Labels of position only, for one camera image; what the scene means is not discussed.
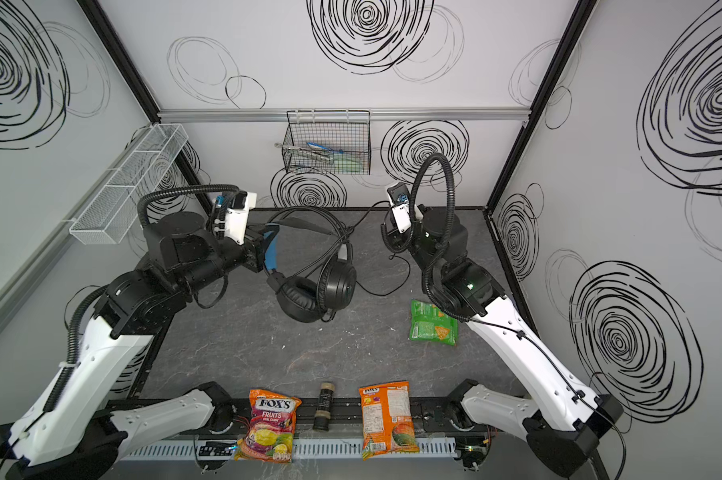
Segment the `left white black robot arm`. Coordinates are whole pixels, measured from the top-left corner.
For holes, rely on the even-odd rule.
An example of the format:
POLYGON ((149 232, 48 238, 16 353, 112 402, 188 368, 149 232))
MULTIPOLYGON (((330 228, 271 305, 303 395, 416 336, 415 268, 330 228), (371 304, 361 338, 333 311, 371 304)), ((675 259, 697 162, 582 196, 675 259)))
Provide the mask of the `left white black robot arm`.
POLYGON ((191 430, 225 434, 237 421, 233 399, 215 382, 137 409, 107 408, 115 385, 139 371, 140 353, 203 288, 227 281, 237 267, 262 267, 262 236, 247 226, 254 193, 231 184, 192 185, 184 193, 221 200, 208 217, 181 211, 158 222, 148 208, 167 192, 139 200, 148 253, 74 311, 54 380, 23 417, 0 425, 1 478, 97 479, 144 446, 191 430))

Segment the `orange snack bag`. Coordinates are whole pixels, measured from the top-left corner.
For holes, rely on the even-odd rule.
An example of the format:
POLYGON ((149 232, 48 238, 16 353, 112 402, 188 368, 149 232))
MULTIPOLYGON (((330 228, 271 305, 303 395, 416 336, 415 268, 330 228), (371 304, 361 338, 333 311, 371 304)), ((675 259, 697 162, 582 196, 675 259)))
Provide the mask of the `orange snack bag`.
POLYGON ((392 453, 418 453, 411 414, 409 382, 396 381, 359 389, 362 459, 392 453))

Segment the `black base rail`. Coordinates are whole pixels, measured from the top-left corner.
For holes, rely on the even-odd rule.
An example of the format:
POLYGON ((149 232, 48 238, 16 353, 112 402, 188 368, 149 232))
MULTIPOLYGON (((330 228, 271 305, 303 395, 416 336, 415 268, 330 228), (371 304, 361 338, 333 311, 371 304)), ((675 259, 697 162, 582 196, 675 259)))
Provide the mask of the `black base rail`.
MULTIPOLYGON (((126 399, 112 400, 107 403, 109 411, 135 410, 151 406, 164 399, 126 399)), ((301 406, 297 409, 298 431, 311 430, 314 422, 315 412, 318 408, 317 398, 302 400, 301 406)), ((222 423, 218 421, 215 425, 218 429, 209 427, 198 427, 182 432, 182 435, 198 434, 202 437, 212 435, 223 435, 227 437, 242 436, 248 428, 248 422, 253 418, 249 400, 246 398, 233 399, 235 412, 232 420, 228 420, 228 430, 222 430, 222 423)), ((448 397, 411 397, 410 411, 417 436, 444 434, 446 436, 478 436, 495 433, 497 429, 492 426, 479 426, 475 424, 468 426, 467 414, 457 413, 457 402, 448 397)), ((329 431, 339 431, 339 426, 361 425, 362 411, 359 398, 337 398, 334 397, 330 408, 329 431)))

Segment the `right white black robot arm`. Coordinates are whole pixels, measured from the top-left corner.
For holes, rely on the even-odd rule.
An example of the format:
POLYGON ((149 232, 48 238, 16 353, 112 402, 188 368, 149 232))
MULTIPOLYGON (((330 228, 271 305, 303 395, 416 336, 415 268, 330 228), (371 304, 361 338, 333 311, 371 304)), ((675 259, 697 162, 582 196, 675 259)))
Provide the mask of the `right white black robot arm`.
POLYGON ((569 371, 495 278, 468 257, 467 231, 455 213, 454 174, 444 154, 429 155, 412 185, 399 182, 387 196, 395 228, 382 231, 386 247, 411 255, 428 299, 486 342, 528 393, 511 396, 464 381, 453 392, 457 412, 472 425, 525 441, 551 472, 570 477, 594 457, 601 438, 616 431, 622 405, 569 371))

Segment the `black blue headphones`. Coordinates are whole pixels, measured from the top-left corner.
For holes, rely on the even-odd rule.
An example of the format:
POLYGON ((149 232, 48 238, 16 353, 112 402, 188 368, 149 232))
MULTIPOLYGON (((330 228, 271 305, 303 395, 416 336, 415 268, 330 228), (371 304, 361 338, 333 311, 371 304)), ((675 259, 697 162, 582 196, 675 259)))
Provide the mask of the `black blue headphones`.
POLYGON ((286 207, 265 223, 262 267, 267 284, 288 317, 300 323, 328 323, 338 311, 349 306, 357 285, 350 242, 352 232, 353 229, 333 213, 314 206, 286 207), (277 268, 276 253, 277 237, 283 227, 330 236, 333 243, 317 259, 286 275, 277 268))

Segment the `Fox's fruits candy bag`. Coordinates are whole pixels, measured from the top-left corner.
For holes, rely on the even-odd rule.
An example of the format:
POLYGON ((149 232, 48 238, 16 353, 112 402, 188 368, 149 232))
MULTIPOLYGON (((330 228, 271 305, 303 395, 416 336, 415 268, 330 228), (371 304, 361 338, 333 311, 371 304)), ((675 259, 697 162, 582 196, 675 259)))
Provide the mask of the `Fox's fruits candy bag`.
POLYGON ((290 463, 296 431, 296 412, 302 401, 264 389, 249 393, 248 432, 237 442, 236 460, 290 463))

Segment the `green snack bag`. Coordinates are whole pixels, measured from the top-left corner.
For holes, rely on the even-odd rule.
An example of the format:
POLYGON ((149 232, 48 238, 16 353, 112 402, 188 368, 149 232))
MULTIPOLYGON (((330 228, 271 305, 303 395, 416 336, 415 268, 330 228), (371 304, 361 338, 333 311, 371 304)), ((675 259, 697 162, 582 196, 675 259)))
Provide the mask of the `green snack bag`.
POLYGON ((410 331, 412 341, 436 342, 456 346, 459 322, 445 315, 437 306, 412 300, 410 305, 410 331))

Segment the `small dark bottle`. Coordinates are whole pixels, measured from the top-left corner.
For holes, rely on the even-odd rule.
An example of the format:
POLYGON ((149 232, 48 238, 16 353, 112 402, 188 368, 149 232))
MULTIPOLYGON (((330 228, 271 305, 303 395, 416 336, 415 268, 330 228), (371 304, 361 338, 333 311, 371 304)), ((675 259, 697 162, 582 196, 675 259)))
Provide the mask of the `small dark bottle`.
POLYGON ((323 382, 321 384, 314 413, 314 431, 327 432, 329 430, 334 392, 335 385, 333 383, 323 382))

